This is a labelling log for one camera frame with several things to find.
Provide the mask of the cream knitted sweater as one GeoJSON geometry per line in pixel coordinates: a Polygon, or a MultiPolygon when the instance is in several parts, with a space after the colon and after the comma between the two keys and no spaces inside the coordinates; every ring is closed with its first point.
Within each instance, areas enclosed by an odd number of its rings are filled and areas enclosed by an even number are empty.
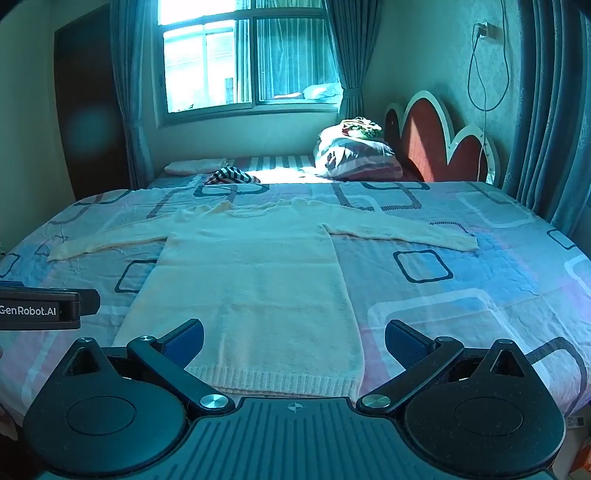
{"type": "Polygon", "coordinates": [[[332,239],[401,240],[473,252],[475,237],[305,199],[179,210],[53,247],[50,259],[152,241],[164,246],[115,337],[124,345],[204,325],[188,372],[242,394],[359,395],[365,360],[332,239]]]}

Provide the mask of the patterned bed quilt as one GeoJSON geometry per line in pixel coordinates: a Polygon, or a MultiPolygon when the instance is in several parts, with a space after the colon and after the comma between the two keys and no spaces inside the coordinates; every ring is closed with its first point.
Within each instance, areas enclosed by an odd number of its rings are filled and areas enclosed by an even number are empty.
{"type": "Polygon", "coordinates": [[[451,228],[475,237],[473,252],[401,240],[332,239],[363,344],[356,398],[401,373],[385,328],[400,320],[424,335],[472,348],[498,339],[525,353],[560,410],[590,399],[590,261],[559,230],[482,183],[317,183],[197,185],[114,191],[74,203],[29,235],[1,262],[5,281],[37,288],[88,288],[95,315],[66,331],[1,336],[1,401],[22,419],[51,371],[80,336],[102,346],[115,337],[154,268],[162,241],[110,248],[63,261],[53,247],[198,206],[236,207],[305,199],[451,228]]]}

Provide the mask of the pink small pillow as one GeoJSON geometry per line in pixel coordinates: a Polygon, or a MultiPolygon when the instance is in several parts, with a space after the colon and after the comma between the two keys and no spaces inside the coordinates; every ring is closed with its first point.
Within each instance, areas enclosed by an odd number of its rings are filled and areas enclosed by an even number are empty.
{"type": "Polygon", "coordinates": [[[229,160],[226,158],[182,160],[169,163],[164,167],[164,172],[171,176],[205,175],[228,165],[229,160]]]}

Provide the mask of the striped folded garment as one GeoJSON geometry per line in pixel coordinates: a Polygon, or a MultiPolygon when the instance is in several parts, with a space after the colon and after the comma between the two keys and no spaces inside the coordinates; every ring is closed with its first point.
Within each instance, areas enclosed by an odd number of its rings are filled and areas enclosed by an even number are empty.
{"type": "Polygon", "coordinates": [[[212,173],[211,176],[205,180],[204,184],[260,184],[260,180],[256,176],[252,176],[238,168],[225,166],[212,173]]]}

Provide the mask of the near teal curtain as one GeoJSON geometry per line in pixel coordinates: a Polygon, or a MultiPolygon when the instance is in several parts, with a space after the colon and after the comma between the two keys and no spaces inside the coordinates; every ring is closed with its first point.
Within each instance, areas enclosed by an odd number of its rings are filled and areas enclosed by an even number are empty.
{"type": "Polygon", "coordinates": [[[521,1],[517,122],[503,190],[563,234],[590,199],[590,4],[521,1]]]}

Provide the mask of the teal curtain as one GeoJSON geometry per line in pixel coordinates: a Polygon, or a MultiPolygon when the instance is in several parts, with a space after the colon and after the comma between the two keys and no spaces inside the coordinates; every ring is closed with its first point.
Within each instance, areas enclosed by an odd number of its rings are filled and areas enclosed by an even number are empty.
{"type": "Polygon", "coordinates": [[[590,4],[521,1],[517,122],[503,190],[563,234],[590,199],[590,4]]]}
{"type": "Polygon", "coordinates": [[[383,4],[380,0],[322,2],[342,86],[341,119],[363,115],[363,81],[380,31],[383,4]]]}
{"type": "Polygon", "coordinates": [[[130,186],[146,188],[154,167],[142,114],[144,23],[150,1],[110,2],[110,45],[113,78],[122,119],[130,186]]]}

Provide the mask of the red heart headboard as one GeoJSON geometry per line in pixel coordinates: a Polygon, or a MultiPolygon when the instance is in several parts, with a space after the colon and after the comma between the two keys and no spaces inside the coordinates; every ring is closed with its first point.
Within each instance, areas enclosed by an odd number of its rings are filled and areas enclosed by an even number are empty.
{"type": "Polygon", "coordinates": [[[499,156],[484,129],[471,123],[456,131],[445,104],[428,90],[405,107],[386,107],[384,136],[408,179],[500,185],[499,156]]]}

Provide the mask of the striped grey pillow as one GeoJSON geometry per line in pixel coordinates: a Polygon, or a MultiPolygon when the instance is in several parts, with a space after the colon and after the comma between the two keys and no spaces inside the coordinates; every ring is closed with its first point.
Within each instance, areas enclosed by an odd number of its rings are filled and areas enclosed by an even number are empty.
{"type": "Polygon", "coordinates": [[[322,131],[314,156],[315,174],[331,180],[396,181],[404,176],[388,144],[346,136],[339,125],[322,131]]]}

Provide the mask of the left teal curtain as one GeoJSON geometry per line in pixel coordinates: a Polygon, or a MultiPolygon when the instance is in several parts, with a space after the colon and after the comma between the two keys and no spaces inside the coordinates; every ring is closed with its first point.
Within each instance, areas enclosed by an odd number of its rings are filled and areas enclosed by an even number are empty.
{"type": "Polygon", "coordinates": [[[150,1],[110,2],[110,45],[113,78],[122,119],[130,186],[146,188],[154,167],[142,114],[144,23],[150,1]]]}

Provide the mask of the colourful folded cloth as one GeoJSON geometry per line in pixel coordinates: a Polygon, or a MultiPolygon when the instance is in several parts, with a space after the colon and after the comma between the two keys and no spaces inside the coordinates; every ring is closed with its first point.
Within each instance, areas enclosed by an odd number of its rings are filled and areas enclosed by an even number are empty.
{"type": "Polygon", "coordinates": [[[379,124],[365,117],[342,120],[341,129],[342,135],[349,138],[377,140],[384,137],[383,128],[379,124]]]}

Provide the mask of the white item on windowsill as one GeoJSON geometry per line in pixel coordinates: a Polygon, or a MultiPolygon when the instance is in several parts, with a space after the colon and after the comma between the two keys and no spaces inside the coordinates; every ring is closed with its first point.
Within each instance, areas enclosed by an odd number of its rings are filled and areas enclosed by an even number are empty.
{"type": "Polygon", "coordinates": [[[342,97],[342,86],[340,83],[314,84],[305,87],[303,95],[305,100],[334,101],[342,97]]]}

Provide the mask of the right teal curtain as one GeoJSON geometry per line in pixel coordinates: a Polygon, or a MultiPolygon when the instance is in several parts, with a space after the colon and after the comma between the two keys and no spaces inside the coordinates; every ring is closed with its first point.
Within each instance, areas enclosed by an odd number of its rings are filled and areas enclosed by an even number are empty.
{"type": "Polygon", "coordinates": [[[383,4],[380,0],[322,2],[342,86],[341,119],[363,115],[363,81],[380,31],[383,4]]]}

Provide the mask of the window with frame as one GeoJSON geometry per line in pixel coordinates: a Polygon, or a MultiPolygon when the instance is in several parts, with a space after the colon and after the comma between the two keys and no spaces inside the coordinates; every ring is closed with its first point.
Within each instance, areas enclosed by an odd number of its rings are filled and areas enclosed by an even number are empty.
{"type": "Polygon", "coordinates": [[[339,83],[320,1],[158,1],[153,65],[163,125],[224,116],[325,112],[305,87],[339,83]]]}

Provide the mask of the wall socket with charger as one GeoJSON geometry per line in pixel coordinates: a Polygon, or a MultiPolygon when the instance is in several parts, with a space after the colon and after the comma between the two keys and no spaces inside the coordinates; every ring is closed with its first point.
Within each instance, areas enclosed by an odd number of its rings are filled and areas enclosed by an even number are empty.
{"type": "Polygon", "coordinates": [[[478,40],[490,40],[492,42],[503,41],[503,30],[501,27],[498,27],[488,21],[477,22],[475,27],[476,37],[478,40]]]}

